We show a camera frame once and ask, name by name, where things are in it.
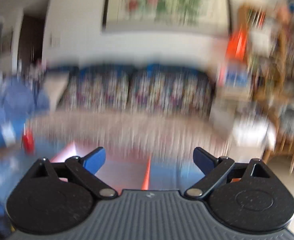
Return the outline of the left floral cushion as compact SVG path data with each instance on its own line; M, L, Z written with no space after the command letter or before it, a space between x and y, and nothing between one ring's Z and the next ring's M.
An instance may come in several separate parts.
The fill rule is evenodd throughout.
M123 111L127 106L129 75L121 69L88 69L70 77L59 106L68 110Z

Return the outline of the floral cushion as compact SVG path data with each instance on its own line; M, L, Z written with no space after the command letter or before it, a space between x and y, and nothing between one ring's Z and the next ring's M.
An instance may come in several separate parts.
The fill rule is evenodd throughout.
M88 69L70 77L59 106L68 110L123 111L127 106L129 75L121 69Z
M205 72L152 64L133 75L128 106L137 112L207 117L212 98L213 88Z

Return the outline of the wooden bookshelf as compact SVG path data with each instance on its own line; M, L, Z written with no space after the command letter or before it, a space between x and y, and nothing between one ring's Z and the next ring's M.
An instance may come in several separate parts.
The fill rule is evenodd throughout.
M273 149L264 162L276 156L291 159L294 170L294 29L286 3L275 10L252 3L238 9L238 25L247 32L245 62L253 81L253 100L275 127Z

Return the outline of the orange paper bag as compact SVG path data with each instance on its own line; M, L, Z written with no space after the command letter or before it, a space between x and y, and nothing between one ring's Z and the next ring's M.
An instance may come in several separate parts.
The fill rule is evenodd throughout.
M245 28L238 28L235 30L228 42L226 59L244 62L247 45L247 31Z

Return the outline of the sofa with quilted cover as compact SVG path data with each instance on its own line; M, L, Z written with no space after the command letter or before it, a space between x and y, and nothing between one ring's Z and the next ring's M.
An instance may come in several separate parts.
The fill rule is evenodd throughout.
M201 147L225 155L229 141L209 122L213 96L214 85L200 70L93 66L74 72L57 109L27 126L38 137L123 154L181 157Z

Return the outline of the blue bedsheet pile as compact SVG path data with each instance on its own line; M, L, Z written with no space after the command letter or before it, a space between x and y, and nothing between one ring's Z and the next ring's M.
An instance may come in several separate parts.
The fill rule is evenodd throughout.
M21 138L26 120L49 110L49 97L41 89L33 93L22 79L7 78L0 87L0 149Z

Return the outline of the beige pillow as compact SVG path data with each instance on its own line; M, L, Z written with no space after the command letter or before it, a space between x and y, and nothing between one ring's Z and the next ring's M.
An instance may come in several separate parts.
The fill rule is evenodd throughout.
M57 105L67 88L69 82L68 73L56 73L46 75L43 83L43 89L49 100L49 110L55 112Z

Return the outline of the right floral cushion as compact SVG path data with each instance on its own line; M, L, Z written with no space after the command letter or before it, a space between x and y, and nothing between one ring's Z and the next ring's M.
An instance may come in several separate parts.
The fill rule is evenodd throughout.
M133 75L128 106L137 112L207 117L212 98L213 88L205 72L152 64Z

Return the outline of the red soda can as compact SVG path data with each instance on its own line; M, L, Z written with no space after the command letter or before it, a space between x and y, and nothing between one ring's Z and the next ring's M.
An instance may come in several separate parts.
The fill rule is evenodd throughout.
M24 126L21 138L21 144L27 155L33 155L35 151L34 136L32 131Z

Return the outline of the framed floral painting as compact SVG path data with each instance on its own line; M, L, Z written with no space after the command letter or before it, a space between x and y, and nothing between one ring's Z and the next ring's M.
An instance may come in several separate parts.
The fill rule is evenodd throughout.
M102 28L118 31L178 31L227 37L229 0L105 0Z

